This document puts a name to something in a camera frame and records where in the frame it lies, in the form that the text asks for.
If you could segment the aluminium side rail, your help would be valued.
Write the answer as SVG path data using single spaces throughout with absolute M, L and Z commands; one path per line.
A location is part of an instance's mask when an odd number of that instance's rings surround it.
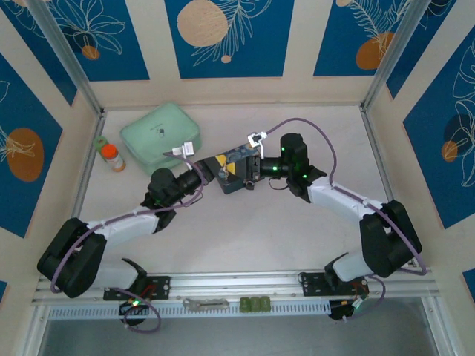
M 79 176 L 79 184 L 76 192 L 76 197 L 74 200 L 73 208 L 71 211 L 71 217 L 79 217 L 81 214 L 82 206 L 85 201 L 85 195 L 88 189 L 88 183 L 91 178 L 91 173 L 94 166 L 94 161 L 96 158 L 96 149 L 94 147 L 94 142 L 97 137 L 102 135 L 102 131 L 105 125 L 107 113 L 104 109 L 99 112 L 97 121 L 92 133 L 90 140 L 89 149 L 87 151 L 87 156 L 85 158 L 85 163 L 82 168 L 82 173 Z
M 359 109 L 360 109 L 361 119 L 367 133 L 367 138 L 369 140 L 370 147 L 373 152 L 374 159 L 376 161 L 376 166 L 378 168 L 381 183 L 383 185 L 385 202 L 390 202 L 394 200 L 393 191 L 390 186 L 389 177 L 387 175 L 387 172 L 384 166 L 384 162 L 383 162 L 381 151 L 379 149 L 379 145 L 376 139 L 376 135 L 374 133 L 373 126 L 367 112 L 362 107 L 360 107 Z

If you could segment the green cap bottle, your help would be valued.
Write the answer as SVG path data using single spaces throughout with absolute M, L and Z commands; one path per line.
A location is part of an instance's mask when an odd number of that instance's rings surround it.
M 93 140 L 93 146 L 96 152 L 103 158 L 102 148 L 108 144 L 108 140 L 104 136 L 97 136 Z

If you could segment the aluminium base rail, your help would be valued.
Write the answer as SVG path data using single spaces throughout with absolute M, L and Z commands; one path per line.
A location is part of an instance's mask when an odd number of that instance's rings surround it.
M 241 273 L 185 273 L 172 274 L 168 302 L 180 302 L 185 298 L 193 300 L 226 299 L 235 302 L 240 297 L 270 296 L 275 300 L 297 300 L 304 297 L 303 287 L 298 282 L 298 271 L 253 271 Z M 417 276 L 396 272 L 383 280 L 386 298 L 439 297 L 441 292 L 431 272 Z M 54 294 L 49 281 L 41 277 L 33 292 L 30 303 L 33 306 L 115 304 L 117 300 L 104 300 L 104 291 L 93 287 L 81 296 L 70 299 L 64 294 Z

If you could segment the aluminium frame post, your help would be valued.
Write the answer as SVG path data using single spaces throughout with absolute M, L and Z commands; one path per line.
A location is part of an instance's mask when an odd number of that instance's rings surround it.
M 83 95 L 91 110 L 98 117 L 101 117 L 103 114 L 103 107 L 99 103 L 99 100 L 90 86 L 88 77 L 68 44 L 68 41 L 62 33 L 55 18 L 49 11 L 48 6 L 42 0 L 25 0 L 25 3 L 38 27 L 47 39 L 48 44 L 53 49 L 56 57 L 61 62 L 76 88 Z
M 390 77 L 390 74 L 393 72 L 394 67 L 419 25 L 419 21 L 428 8 L 430 1 L 431 0 L 412 0 L 410 2 L 407 12 L 403 16 L 390 46 L 376 70 L 367 93 L 361 101 L 360 109 L 362 113 L 368 112 L 371 105 L 375 102 L 379 91 Z

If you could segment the orange cap bottle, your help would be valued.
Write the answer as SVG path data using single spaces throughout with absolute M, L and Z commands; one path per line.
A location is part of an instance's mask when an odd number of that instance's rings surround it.
M 123 171 L 126 167 L 125 161 L 120 156 L 115 145 L 107 144 L 101 149 L 101 155 L 115 172 Z

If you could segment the mint green zipper pouch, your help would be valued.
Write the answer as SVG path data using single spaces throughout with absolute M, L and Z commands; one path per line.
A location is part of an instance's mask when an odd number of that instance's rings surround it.
M 178 105 L 165 103 L 121 129 L 120 138 L 137 164 L 152 175 L 158 168 L 173 168 L 180 160 L 165 156 L 186 142 L 194 152 L 202 147 L 198 124 Z

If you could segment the starry night print tin box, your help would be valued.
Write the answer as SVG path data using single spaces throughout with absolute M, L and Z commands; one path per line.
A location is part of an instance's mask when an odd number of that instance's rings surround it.
M 247 168 L 247 158 L 249 156 L 260 156 L 259 150 L 257 148 L 252 148 L 250 144 L 245 144 L 219 155 L 226 156 L 226 163 L 234 162 L 236 164 L 235 174 L 238 177 L 237 182 L 232 182 L 231 184 L 223 184 L 218 181 L 223 193 L 231 194 L 244 188 L 243 182 L 247 179 L 247 172 L 251 171 Z

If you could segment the flat metal tool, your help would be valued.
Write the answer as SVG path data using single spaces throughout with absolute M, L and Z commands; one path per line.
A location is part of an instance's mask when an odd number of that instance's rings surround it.
M 190 312 L 206 312 L 227 309 L 229 302 L 224 298 L 204 300 L 185 298 L 183 300 L 183 307 Z

